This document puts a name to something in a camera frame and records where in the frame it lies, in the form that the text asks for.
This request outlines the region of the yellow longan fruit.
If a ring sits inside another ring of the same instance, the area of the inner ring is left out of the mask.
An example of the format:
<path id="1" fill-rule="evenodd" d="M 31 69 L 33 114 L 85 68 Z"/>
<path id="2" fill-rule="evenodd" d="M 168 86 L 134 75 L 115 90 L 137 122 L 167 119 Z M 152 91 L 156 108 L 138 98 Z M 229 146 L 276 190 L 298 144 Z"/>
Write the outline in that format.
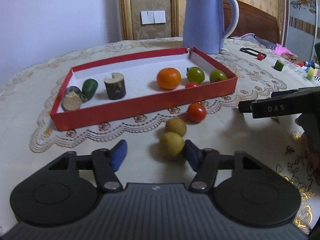
<path id="1" fill-rule="evenodd" d="M 166 159 L 180 159 L 184 145 L 184 139 L 179 134 L 165 132 L 159 141 L 159 152 Z"/>
<path id="2" fill-rule="evenodd" d="M 187 133 L 187 125 L 181 118 L 172 118 L 165 125 L 166 132 L 174 132 L 184 137 Z"/>

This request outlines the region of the dark sugarcane piece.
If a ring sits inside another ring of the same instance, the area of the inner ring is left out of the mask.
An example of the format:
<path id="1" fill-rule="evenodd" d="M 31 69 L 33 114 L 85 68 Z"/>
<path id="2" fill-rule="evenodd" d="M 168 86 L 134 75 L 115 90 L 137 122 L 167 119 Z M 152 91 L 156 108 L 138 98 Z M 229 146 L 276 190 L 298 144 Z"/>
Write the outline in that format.
<path id="1" fill-rule="evenodd" d="M 119 100 L 126 95 L 124 75 L 112 73 L 112 77 L 104 78 L 107 95 L 110 100 Z"/>
<path id="2" fill-rule="evenodd" d="M 61 107 L 66 111 L 80 109 L 82 105 L 82 92 L 76 86 L 68 87 L 62 97 Z"/>

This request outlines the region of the small green avocado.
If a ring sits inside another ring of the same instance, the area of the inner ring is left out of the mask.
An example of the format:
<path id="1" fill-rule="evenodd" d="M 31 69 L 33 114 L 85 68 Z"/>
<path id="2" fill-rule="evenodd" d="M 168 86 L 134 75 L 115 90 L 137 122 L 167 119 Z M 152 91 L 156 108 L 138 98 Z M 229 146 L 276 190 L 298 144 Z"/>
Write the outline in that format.
<path id="1" fill-rule="evenodd" d="M 93 98 L 93 95 L 95 94 L 96 90 L 98 88 L 98 82 L 95 79 L 87 79 L 84 81 L 82 85 L 82 94 L 85 97 L 87 101 L 91 100 Z"/>

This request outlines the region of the green tomato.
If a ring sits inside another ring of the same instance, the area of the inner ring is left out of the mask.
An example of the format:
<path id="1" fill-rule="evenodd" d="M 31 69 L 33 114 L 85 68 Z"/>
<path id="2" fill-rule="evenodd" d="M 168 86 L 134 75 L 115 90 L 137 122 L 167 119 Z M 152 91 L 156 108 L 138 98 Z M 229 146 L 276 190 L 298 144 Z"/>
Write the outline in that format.
<path id="1" fill-rule="evenodd" d="M 201 84 L 205 80 L 204 71 L 199 67 L 187 68 L 187 79 L 189 82 Z"/>
<path id="2" fill-rule="evenodd" d="M 211 83 L 215 83 L 228 80 L 228 77 L 223 71 L 216 69 L 211 72 L 209 79 Z"/>

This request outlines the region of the yellow green toy block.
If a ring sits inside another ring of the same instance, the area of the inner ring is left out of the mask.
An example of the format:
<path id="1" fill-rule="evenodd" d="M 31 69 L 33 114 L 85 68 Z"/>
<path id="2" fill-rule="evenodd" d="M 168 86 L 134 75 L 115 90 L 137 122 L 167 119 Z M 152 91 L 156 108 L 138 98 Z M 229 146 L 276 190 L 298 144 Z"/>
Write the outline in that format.
<path id="1" fill-rule="evenodd" d="M 314 77 L 314 73 L 315 73 L 315 68 L 309 67 L 306 78 L 307 78 L 309 81 L 312 81 L 312 80 L 313 80 L 313 77 Z"/>

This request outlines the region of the green cucumber piece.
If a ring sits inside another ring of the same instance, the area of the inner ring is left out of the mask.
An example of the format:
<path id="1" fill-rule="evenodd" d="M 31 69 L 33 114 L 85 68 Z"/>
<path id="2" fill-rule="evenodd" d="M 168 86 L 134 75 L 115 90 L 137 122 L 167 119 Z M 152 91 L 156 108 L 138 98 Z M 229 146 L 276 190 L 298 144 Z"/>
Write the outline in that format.
<path id="1" fill-rule="evenodd" d="M 281 72 L 284 68 L 284 63 L 280 60 L 277 60 L 274 64 L 274 67 L 273 67 L 275 70 Z"/>

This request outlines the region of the small red cherry tomato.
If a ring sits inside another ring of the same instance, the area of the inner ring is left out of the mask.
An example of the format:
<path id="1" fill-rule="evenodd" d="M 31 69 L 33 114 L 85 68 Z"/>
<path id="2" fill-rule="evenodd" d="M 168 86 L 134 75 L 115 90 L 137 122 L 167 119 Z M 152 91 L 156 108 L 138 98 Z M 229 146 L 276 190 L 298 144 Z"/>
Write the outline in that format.
<path id="1" fill-rule="evenodd" d="M 257 59 L 260 60 L 260 61 L 262 61 L 262 60 L 264 59 L 264 55 L 261 54 L 261 53 L 259 53 L 259 54 L 257 55 Z"/>

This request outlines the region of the red shallow cardboard tray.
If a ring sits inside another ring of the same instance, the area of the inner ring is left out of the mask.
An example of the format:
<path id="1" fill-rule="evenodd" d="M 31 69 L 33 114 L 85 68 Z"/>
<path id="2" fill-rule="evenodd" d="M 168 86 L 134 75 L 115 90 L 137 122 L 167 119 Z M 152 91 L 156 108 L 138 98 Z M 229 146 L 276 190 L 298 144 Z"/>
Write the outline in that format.
<path id="1" fill-rule="evenodd" d="M 177 69 L 185 76 L 187 68 L 197 66 L 205 73 L 204 82 L 198 87 L 185 88 L 186 80 L 173 90 L 162 90 L 156 82 L 158 72 L 167 67 Z M 211 83 L 214 70 L 223 71 L 228 80 Z M 126 95 L 110 100 L 104 78 L 112 73 L 124 75 Z M 81 88 L 87 79 L 95 79 L 98 88 L 93 98 L 80 109 L 64 111 L 62 97 L 68 87 Z M 235 92 L 237 76 L 225 65 L 196 48 L 170 48 L 115 56 L 72 67 L 56 96 L 50 116 L 60 131 L 125 119 L 163 109 L 188 105 L 230 95 Z"/>

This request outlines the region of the patterned wardrobe door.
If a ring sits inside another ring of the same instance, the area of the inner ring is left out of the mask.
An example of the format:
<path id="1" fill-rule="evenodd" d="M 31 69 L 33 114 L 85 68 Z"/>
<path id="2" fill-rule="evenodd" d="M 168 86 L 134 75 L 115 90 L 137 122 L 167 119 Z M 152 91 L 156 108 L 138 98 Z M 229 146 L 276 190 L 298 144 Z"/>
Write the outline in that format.
<path id="1" fill-rule="evenodd" d="M 286 0 L 283 45 L 305 61 L 318 61 L 319 0 Z"/>

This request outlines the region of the orange tangerine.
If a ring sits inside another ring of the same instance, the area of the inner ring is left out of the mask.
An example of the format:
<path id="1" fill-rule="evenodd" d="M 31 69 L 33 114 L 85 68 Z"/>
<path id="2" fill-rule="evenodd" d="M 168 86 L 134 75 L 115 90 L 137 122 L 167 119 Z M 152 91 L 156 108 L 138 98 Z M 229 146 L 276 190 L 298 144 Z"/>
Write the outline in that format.
<path id="1" fill-rule="evenodd" d="M 157 74 L 157 85 L 161 89 L 172 90 L 181 83 L 181 74 L 175 68 L 164 68 Z"/>

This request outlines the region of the blue electric kettle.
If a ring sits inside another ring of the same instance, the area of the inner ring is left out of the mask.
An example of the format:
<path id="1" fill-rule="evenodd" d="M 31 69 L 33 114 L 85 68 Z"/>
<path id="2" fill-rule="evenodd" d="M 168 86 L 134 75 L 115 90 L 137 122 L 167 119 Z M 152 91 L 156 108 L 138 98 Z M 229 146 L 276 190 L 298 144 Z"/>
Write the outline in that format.
<path id="1" fill-rule="evenodd" d="M 239 21 L 237 0 L 225 0 L 231 7 L 231 22 L 225 28 L 224 0 L 185 0 L 183 46 L 195 47 L 206 54 L 218 54 L 224 39 L 229 37 Z"/>

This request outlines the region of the black rectangular plastic frame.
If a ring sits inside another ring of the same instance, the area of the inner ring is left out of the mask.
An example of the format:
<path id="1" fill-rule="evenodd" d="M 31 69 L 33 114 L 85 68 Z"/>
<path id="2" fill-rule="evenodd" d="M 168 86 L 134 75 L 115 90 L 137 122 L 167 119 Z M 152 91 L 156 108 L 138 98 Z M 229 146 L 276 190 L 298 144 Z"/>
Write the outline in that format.
<path id="1" fill-rule="evenodd" d="M 252 48 L 244 48 L 244 47 L 242 47 L 242 48 L 240 48 L 240 50 L 239 50 L 240 52 L 243 52 L 243 53 L 246 53 L 246 54 L 248 54 L 248 55 L 252 55 L 252 56 L 258 56 L 258 55 L 262 55 L 263 56 L 263 58 L 265 58 L 266 57 L 266 54 L 264 54 L 264 53 L 262 53 L 262 52 L 260 52 L 260 51 L 257 51 L 257 50 L 255 50 L 255 49 L 252 49 Z"/>

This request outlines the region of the white wall switch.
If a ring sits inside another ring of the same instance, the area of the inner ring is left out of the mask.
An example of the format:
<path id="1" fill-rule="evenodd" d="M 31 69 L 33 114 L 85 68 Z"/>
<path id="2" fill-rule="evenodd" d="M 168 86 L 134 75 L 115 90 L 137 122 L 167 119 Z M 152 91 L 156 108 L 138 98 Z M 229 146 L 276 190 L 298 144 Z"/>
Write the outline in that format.
<path id="1" fill-rule="evenodd" d="M 142 25 L 165 24 L 167 21 L 165 10 L 141 11 L 140 18 Z"/>

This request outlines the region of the gold picture frame moulding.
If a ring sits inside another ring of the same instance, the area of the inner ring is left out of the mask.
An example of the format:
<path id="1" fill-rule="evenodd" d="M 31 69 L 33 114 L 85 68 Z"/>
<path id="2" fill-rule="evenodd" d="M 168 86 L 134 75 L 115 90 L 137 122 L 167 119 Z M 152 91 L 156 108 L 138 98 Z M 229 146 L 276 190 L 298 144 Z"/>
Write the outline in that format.
<path id="1" fill-rule="evenodd" d="M 179 35 L 178 0 L 119 0 L 121 34 L 124 40 L 176 37 Z M 159 14 L 165 22 L 147 23 L 142 15 Z"/>

